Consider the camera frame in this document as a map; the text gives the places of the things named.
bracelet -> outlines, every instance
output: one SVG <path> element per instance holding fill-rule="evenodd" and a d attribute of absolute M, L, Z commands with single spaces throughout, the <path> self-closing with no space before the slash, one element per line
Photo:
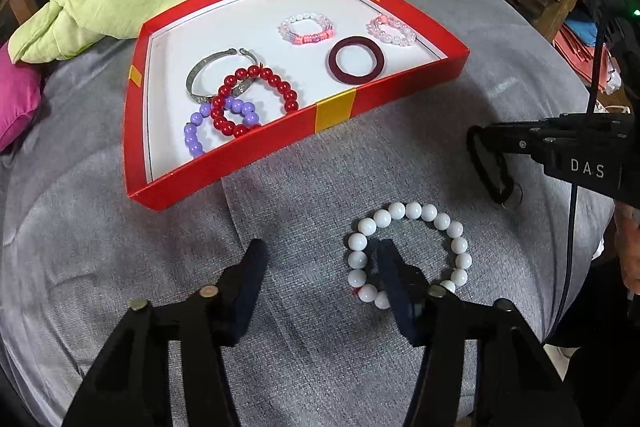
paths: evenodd
<path fill-rule="evenodd" d="M 364 47 L 370 49 L 373 53 L 373 56 L 376 58 L 376 65 L 373 67 L 373 70 L 369 74 L 365 74 L 364 76 L 354 76 L 349 73 L 345 73 L 338 67 L 338 62 L 336 60 L 338 56 L 338 52 L 347 46 L 354 46 L 356 44 L 363 45 Z M 385 55 L 382 53 L 380 46 L 377 45 L 371 39 L 367 39 L 366 37 L 347 37 L 346 39 L 342 39 L 339 41 L 331 51 L 329 52 L 329 70 L 332 72 L 333 76 L 343 82 L 345 84 L 364 84 L 376 78 L 380 73 L 382 73 L 383 68 L 385 67 Z"/>
<path fill-rule="evenodd" d="M 392 28 L 400 30 L 404 37 L 392 37 L 384 30 L 380 29 L 380 26 L 382 25 L 391 26 Z M 409 46 L 415 42 L 415 32 L 411 28 L 409 28 L 409 26 L 393 16 L 378 15 L 375 19 L 369 21 L 369 23 L 367 24 L 367 30 L 371 35 L 384 42 L 385 44 Z"/>
<path fill-rule="evenodd" d="M 222 126 L 219 130 L 222 131 L 222 134 L 225 136 L 233 135 L 235 138 L 239 138 L 253 126 L 258 125 L 258 115 L 255 112 L 255 105 L 251 102 L 243 102 L 239 98 L 234 98 L 232 96 L 226 99 L 228 102 L 228 107 L 225 108 L 231 110 L 236 114 L 242 114 L 244 116 L 244 120 L 241 124 L 236 125 L 233 122 L 228 122 L 226 118 L 225 122 L 232 123 L 233 126 Z M 198 141 L 198 137 L 196 135 L 198 127 L 202 125 L 202 122 L 208 116 L 215 118 L 216 116 L 222 116 L 223 110 L 218 106 L 214 107 L 210 102 L 205 102 L 200 105 L 200 110 L 191 115 L 190 122 L 184 126 L 184 144 L 189 148 L 189 152 L 191 156 L 194 158 L 198 158 L 204 154 L 204 150 L 202 149 L 202 143 Z"/>
<path fill-rule="evenodd" d="M 192 91 L 193 81 L 196 79 L 197 74 L 200 73 L 200 71 L 202 71 L 205 68 L 205 66 L 212 63 L 214 60 L 218 60 L 219 58 L 222 58 L 222 57 L 228 57 L 229 55 L 237 55 L 237 54 L 238 54 L 237 50 L 233 48 L 229 48 L 228 50 L 225 50 L 223 52 L 217 52 L 212 55 L 209 55 L 209 57 L 205 57 L 200 62 L 198 62 L 187 75 L 187 92 L 189 93 L 191 100 L 193 100 L 196 103 L 211 102 L 211 99 L 213 98 L 212 94 L 204 95 L 204 94 L 193 93 Z M 251 52 L 247 51 L 244 48 L 240 48 L 240 54 L 244 55 L 245 57 L 249 57 L 254 62 L 254 66 L 256 67 L 258 66 L 258 60 L 255 58 L 254 54 L 252 54 Z M 240 96 L 247 89 L 249 89 L 249 86 L 251 86 L 251 84 L 254 83 L 255 77 L 245 76 L 241 80 L 242 82 L 240 82 L 240 84 L 238 84 L 237 86 L 236 84 L 234 84 L 234 86 L 236 87 L 234 87 L 233 91 L 230 93 L 230 94 L 233 94 L 233 96 Z"/>
<path fill-rule="evenodd" d="M 294 33 L 291 29 L 291 25 L 294 22 L 311 19 L 318 23 L 322 27 L 322 31 L 319 33 L 309 34 L 309 35 L 298 35 Z M 320 42 L 325 39 L 329 39 L 334 36 L 334 25 L 332 22 L 325 17 L 324 15 L 318 15 L 317 13 L 301 13 L 295 15 L 293 17 L 289 17 L 288 19 L 284 19 L 278 28 L 280 35 L 286 41 L 291 42 L 291 44 L 309 44 L 310 42 Z"/>
<path fill-rule="evenodd" d="M 367 254 L 364 249 L 367 246 L 367 237 L 373 235 L 377 229 L 386 229 L 392 221 L 397 221 L 407 217 L 408 219 L 422 218 L 427 223 L 433 222 L 436 230 L 446 231 L 452 239 L 451 251 L 456 254 L 456 269 L 453 270 L 449 279 L 440 282 L 451 293 L 455 293 L 456 288 L 460 288 L 468 281 L 466 270 L 471 266 L 471 256 L 466 253 L 468 242 L 462 237 L 462 223 L 452 221 L 448 214 L 438 212 L 432 204 L 422 206 L 417 201 L 408 203 L 407 206 L 397 201 L 391 203 L 388 210 L 381 208 L 376 210 L 373 218 L 365 217 L 358 222 L 358 231 L 352 233 L 347 241 L 352 250 L 347 262 L 352 270 L 347 276 L 349 285 L 354 288 L 354 293 L 363 302 L 373 302 L 377 308 L 386 310 L 389 308 L 389 299 L 385 291 L 378 291 L 372 284 L 367 284 L 367 274 L 363 268 L 367 265 Z"/>

red bead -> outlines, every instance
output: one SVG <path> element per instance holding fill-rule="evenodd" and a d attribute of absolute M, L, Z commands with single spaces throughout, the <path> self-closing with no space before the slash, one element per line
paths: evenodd
<path fill-rule="evenodd" d="M 272 74 L 273 70 L 271 68 L 262 68 L 262 71 L 260 72 L 260 78 L 268 81 Z"/>
<path fill-rule="evenodd" d="M 224 107 L 225 99 L 217 94 L 211 99 L 211 107 Z"/>
<path fill-rule="evenodd" d="M 237 83 L 238 83 L 238 79 L 234 77 L 232 74 L 228 74 L 225 77 L 225 86 L 236 87 Z"/>
<path fill-rule="evenodd" d="M 284 104 L 285 112 L 293 112 L 298 110 L 298 102 L 295 100 L 289 100 L 289 102 L 285 102 Z"/>
<path fill-rule="evenodd" d="M 251 78 L 255 78 L 256 76 L 260 76 L 260 66 L 249 66 L 246 70 L 249 73 Z"/>
<path fill-rule="evenodd" d="M 238 125 L 236 125 L 236 128 L 234 129 L 234 136 L 236 138 L 239 138 L 243 134 L 247 133 L 248 131 L 249 131 L 249 128 L 247 126 L 245 126 L 242 123 L 239 123 Z"/>
<path fill-rule="evenodd" d="M 220 131 L 222 131 L 222 134 L 225 136 L 231 136 L 234 133 L 235 128 L 236 124 L 227 120 Z"/>
<path fill-rule="evenodd" d="M 218 131 L 222 130 L 222 126 L 226 123 L 226 118 L 224 116 L 217 116 L 213 119 L 213 128 Z"/>
<path fill-rule="evenodd" d="M 280 85 L 278 86 L 278 92 L 280 94 L 285 94 L 289 89 L 291 89 L 291 84 L 289 84 L 288 82 L 281 82 Z"/>
<path fill-rule="evenodd" d="M 298 99 L 298 94 L 293 89 L 289 89 L 286 93 L 284 93 L 282 95 L 282 97 L 287 102 L 289 102 L 289 100 L 297 100 Z"/>

purple bead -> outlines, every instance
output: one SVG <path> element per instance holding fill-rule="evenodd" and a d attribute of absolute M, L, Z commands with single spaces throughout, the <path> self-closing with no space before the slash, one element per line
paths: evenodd
<path fill-rule="evenodd" d="M 231 112 L 234 113 L 234 114 L 240 113 L 240 110 L 242 109 L 243 105 L 244 105 L 244 102 L 242 100 L 240 100 L 239 98 L 236 98 L 231 103 Z"/>
<path fill-rule="evenodd" d="M 260 121 L 258 114 L 254 111 L 249 111 L 246 115 L 244 115 L 244 124 L 247 127 L 251 127 L 252 125 L 257 124 Z"/>
<path fill-rule="evenodd" d="M 195 112 L 191 115 L 191 123 L 194 125 L 200 125 L 202 123 L 202 115 L 199 112 Z"/>
<path fill-rule="evenodd" d="M 243 103 L 242 107 L 240 108 L 240 112 L 242 113 L 242 116 L 246 116 L 247 113 L 254 112 L 254 111 L 255 111 L 255 105 L 252 104 L 251 102 Z"/>
<path fill-rule="evenodd" d="M 202 143 L 198 141 L 196 143 L 192 143 L 189 146 L 189 152 L 191 153 L 191 156 L 195 158 L 197 152 L 202 152 Z"/>
<path fill-rule="evenodd" d="M 211 104 L 209 102 L 203 103 L 200 106 L 200 114 L 207 118 L 211 114 Z"/>

black cable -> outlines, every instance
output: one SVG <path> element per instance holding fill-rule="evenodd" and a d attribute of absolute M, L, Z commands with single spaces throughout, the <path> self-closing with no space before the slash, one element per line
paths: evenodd
<path fill-rule="evenodd" d="M 606 33 L 607 25 L 609 24 L 609 17 L 603 15 L 601 24 L 598 26 L 598 32 L 596 34 L 596 47 L 593 55 L 593 68 L 591 69 L 591 86 L 589 89 L 589 102 L 587 103 L 587 114 L 584 118 L 584 126 L 587 126 L 591 120 L 591 115 L 596 108 L 596 99 L 598 96 L 598 83 L 600 81 L 600 67 L 602 63 L 602 50 L 604 48 L 604 37 Z M 569 226 L 567 230 L 566 238 L 566 268 L 564 270 L 564 284 L 562 285 L 562 293 L 560 295 L 560 303 L 558 305 L 558 313 L 554 319 L 554 323 L 551 326 L 551 331 L 547 338 L 553 337 L 554 333 L 558 329 L 558 324 L 562 318 L 562 312 L 564 312 L 564 304 L 566 303 L 567 295 L 569 294 L 569 286 L 571 286 L 571 272 L 574 263 L 574 230 L 575 230 L 575 209 L 578 199 L 578 185 L 573 183 L 571 185 L 571 197 L 569 199 Z"/>

dark red bangle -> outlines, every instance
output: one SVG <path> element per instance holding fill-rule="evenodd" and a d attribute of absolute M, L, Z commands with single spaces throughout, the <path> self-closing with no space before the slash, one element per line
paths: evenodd
<path fill-rule="evenodd" d="M 373 56 L 376 57 L 376 65 L 373 70 L 369 74 L 365 74 L 364 76 L 354 76 L 349 73 L 345 73 L 338 67 L 338 62 L 336 61 L 336 57 L 338 56 L 338 52 L 347 46 L 354 46 L 356 44 L 360 44 L 371 50 Z M 357 86 L 358 84 L 364 84 L 376 78 L 380 73 L 382 73 L 383 68 L 385 67 L 385 55 L 383 54 L 380 46 L 377 45 L 371 39 L 367 39 L 366 37 L 347 37 L 346 39 L 342 39 L 339 41 L 329 52 L 329 70 L 333 73 L 334 77 L 340 80 L 340 82 L 344 82 L 345 84 L 353 84 Z"/>

